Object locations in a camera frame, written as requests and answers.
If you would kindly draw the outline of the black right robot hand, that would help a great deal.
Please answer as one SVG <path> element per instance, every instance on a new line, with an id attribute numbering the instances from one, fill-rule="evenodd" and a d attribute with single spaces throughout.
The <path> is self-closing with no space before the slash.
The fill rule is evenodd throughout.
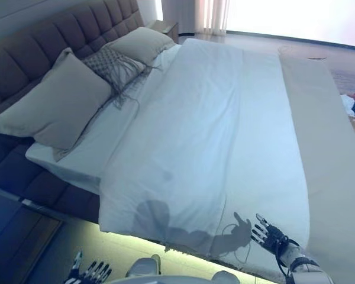
<path id="1" fill-rule="evenodd" d="M 278 229 L 271 225 L 260 214 L 256 214 L 259 224 L 255 224 L 251 229 L 251 239 L 261 247 L 279 257 L 288 245 L 288 237 Z"/>

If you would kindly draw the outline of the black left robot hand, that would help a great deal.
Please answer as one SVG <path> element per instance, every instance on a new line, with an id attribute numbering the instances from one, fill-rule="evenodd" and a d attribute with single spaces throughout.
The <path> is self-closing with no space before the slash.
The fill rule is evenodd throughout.
<path id="1" fill-rule="evenodd" d="M 78 251 L 74 258 L 72 268 L 63 283 L 104 283 L 112 273 L 112 269 L 108 263 L 98 263 L 97 260 L 94 260 L 88 268 L 81 273 L 80 266 L 82 259 L 83 253 L 82 251 Z"/>

